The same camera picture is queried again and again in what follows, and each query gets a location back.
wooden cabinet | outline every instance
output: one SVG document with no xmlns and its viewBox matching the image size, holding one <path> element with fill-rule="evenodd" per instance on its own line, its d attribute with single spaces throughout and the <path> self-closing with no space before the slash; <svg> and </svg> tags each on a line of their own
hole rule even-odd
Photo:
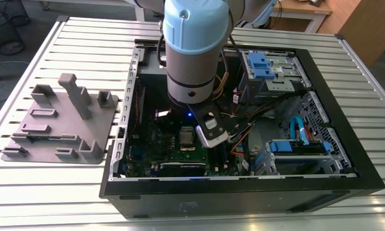
<svg viewBox="0 0 385 231">
<path fill-rule="evenodd" d="M 385 0 L 325 0 L 333 10 L 318 33 L 341 34 L 365 65 L 385 51 Z"/>
</svg>

black wire basket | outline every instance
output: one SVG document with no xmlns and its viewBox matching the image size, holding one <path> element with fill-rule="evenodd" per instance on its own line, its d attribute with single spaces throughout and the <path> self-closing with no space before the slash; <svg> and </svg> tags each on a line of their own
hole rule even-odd
<svg viewBox="0 0 385 231">
<path fill-rule="evenodd" d="M 10 16 L 13 26 L 26 25 L 30 21 L 21 0 L 0 0 L 0 12 Z"/>
<path fill-rule="evenodd" d="M 0 12 L 0 54 L 16 54 L 24 49 L 20 34 L 10 24 L 10 16 Z"/>
</svg>

wooden desk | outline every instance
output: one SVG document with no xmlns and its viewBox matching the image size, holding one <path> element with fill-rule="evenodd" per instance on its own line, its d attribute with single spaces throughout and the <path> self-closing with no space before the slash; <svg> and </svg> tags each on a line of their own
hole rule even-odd
<svg viewBox="0 0 385 231">
<path fill-rule="evenodd" d="M 322 2 L 320 7 L 314 7 L 309 4 L 309 1 L 284 0 L 282 2 L 282 18 L 298 18 L 309 19 L 305 32 L 316 33 L 324 19 L 333 13 L 329 6 Z M 276 4 L 274 12 L 270 16 L 277 17 L 280 11 L 280 4 Z"/>
</svg>

aluminum slotted table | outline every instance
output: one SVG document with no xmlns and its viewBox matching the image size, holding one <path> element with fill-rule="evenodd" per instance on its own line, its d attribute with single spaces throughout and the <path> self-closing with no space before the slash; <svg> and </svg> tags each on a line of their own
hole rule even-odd
<svg viewBox="0 0 385 231">
<path fill-rule="evenodd" d="M 30 91 L 36 84 L 49 84 L 61 90 L 57 78 L 61 73 L 73 72 L 77 85 L 85 86 L 89 93 L 110 90 L 122 100 L 134 39 L 158 36 L 157 23 L 89 18 L 56 22 L 0 111 L 0 151 L 33 102 Z M 385 92 L 348 43 L 333 35 L 253 29 L 236 29 L 233 37 L 238 44 L 309 50 L 385 181 Z M 112 126 L 112 136 L 116 130 L 117 126 Z M 18 163 L 0 159 L 0 228 L 385 230 L 385 190 L 306 214 L 128 221 L 109 202 L 98 198 L 104 164 Z"/>
</svg>

open pc tower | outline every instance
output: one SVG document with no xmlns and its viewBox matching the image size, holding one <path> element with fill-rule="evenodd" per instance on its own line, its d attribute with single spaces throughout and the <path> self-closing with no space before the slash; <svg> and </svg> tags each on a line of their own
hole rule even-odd
<svg viewBox="0 0 385 231">
<path fill-rule="evenodd" d="M 385 188 L 309 52 L 238 49 L 213 100 L 232 139 L 206 149 L 168 97 L 165 49 L 136 42 L 100 191 L 126 218 L 310 212 Z"/>
</svg>

